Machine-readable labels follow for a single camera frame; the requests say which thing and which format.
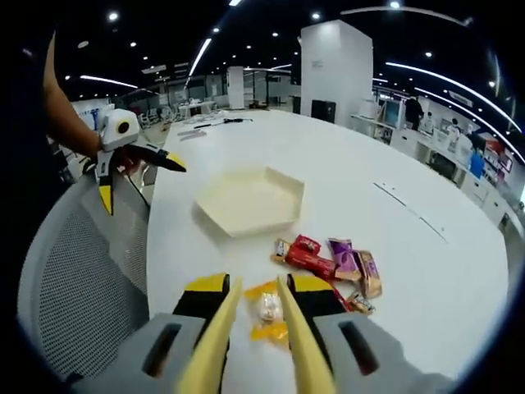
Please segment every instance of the purple snack package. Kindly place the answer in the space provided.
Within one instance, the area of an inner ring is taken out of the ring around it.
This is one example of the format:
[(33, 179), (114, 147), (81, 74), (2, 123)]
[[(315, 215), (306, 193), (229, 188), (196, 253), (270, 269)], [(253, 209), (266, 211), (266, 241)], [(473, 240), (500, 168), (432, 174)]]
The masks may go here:
[(336, 279), (357, 282), (361, 278), (361, 272), (354, 259), (352, 241), (328, 238), (328, 244), (336, 263)]

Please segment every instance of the hexagonal tray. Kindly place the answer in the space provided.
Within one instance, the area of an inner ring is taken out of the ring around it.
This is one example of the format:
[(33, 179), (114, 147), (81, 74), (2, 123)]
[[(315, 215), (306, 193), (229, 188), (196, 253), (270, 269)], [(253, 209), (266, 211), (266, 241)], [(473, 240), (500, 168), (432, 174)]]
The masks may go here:
[(272, 168), (228, 172), (197, 198), (204, 212), (233, 237), (287, 227), (301, 213), (304, 183)]

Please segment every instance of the black ceiling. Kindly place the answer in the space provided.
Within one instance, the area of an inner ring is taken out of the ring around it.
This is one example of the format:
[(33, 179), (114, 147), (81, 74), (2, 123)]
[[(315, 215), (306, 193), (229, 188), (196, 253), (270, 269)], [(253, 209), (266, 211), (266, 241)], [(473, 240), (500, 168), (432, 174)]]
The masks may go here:
[[(519, 79), (519, 53), (509, 44), (523, 36), (518, 16), (503, 2), (474, 1), (399, 1), (408, 7), (419, 7), (446, 14), (457, 20), (472, 18), (469, 27), (462, 27), (441, 19), (399, 11), (375, 11), (341, 16), (340, 12), (360, 7), (385, 6), (390, 0), (242, 0), (237, 7), (229, 7), (230, 0), (197, 0), (194, 2), (146, 2), (92, 0), (82, 7), (71, 7), (57, 29), (57, 74), (70, 99), (92, 98), (95, 94), (125, 94), (132, 89), (102, 82), (79, 80), (80, 75), (91, 75), (119, 80), (141, 88), (155, 84), (159, 76), (172, 80), (184, 78), (175, 74), (174, 65), (188, 62), (188, 70), (206, 38), (212, 38), (195, 75), (223, 72), (228, 66), (279, 66), (292, 63), (292, 72), (300, 78), (300, 45), (297, 37), (303, 27), (317, 23), (311, 15), (321, 14), (319, 21), (342, 19), (363, 33), (374, 43), (374, 74), (383, 74), (390, 84), (412, 89), (413, 84), (439, 93), (451, 88), (435, 78), (415, 75), (385, 66), (386, 61), (401, 62), (425, 68), (457, 80), (498, 103), (507, 113), (512, 111), (514, 97), (517, 119), (524, 121), (521, 102), (525, 85)], [(110, 22), (110, 11), (119, 13), (118, 20)], [(221, 31), (212, 32), (214, 27)], [(81, 41), (89, 46), (78, 49)], [(430, 51), (432, 58), (425, 57)], [(500, 91), (489, 87), (500, 69)], [(159, 75), (145, 75), (142, 69), (166, 64)], [(476, 106), (489, 109), (479, 100)], [(484, 116), (500, 130), (507, 124), (491, 111)]]

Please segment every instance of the cable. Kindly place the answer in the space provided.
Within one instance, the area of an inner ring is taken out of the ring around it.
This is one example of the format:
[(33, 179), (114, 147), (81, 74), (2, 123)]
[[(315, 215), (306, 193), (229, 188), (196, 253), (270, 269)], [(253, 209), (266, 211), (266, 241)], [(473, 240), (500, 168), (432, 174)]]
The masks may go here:
[(146, 198), (144, 197), (144, 195), (142, 194), (142, 192), (140, 191), (140, 189), (137, 187), (137, 185), (131, 180), (131, 177), (128, 175), (128, 181), (130, 181), (130, 184), (135, 188), (135, 190), (137, 190), (137, 193), (139, 193), (140, 195), (140, 198), (144, 201), (144, 203), (146, 204), (146, 207), (148, 207), (148, 209), (151, 209), (151, 205), (149, 205), (149, 202), (146, 200)]

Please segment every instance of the gray chair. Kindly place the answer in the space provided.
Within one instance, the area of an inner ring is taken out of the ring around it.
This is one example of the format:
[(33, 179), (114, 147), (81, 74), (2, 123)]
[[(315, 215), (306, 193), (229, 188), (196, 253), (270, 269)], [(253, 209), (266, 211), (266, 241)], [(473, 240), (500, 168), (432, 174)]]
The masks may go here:
[(149, 210), (126, 179), (114, 181), (113, 217), (93, 174), (71, 186), (40, 226), (22, 270), (18, 320), (62, 380), (98, 375), (148, 322)]

